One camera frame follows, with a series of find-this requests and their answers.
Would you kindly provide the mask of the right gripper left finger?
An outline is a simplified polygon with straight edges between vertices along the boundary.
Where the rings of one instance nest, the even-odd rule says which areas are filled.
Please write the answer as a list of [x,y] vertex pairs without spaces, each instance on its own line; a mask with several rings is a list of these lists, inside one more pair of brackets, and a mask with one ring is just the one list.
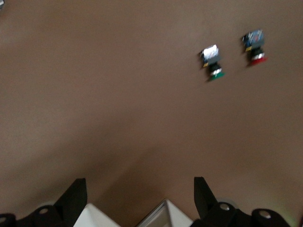
[[13,213],[2,213],[2,227],[72,227],[87,205],[86,179],[76,179],[53,205],[44,205],[17,220]]

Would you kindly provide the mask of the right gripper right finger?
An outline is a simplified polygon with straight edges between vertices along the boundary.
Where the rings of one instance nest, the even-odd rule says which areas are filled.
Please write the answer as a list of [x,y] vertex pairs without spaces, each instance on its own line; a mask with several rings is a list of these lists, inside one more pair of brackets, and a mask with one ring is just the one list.
[[218,202],[203,177],[194,178],[194,201],[199,214],[193,227],[288,227],[277,212],[255,209],[250,215],[227,202]]

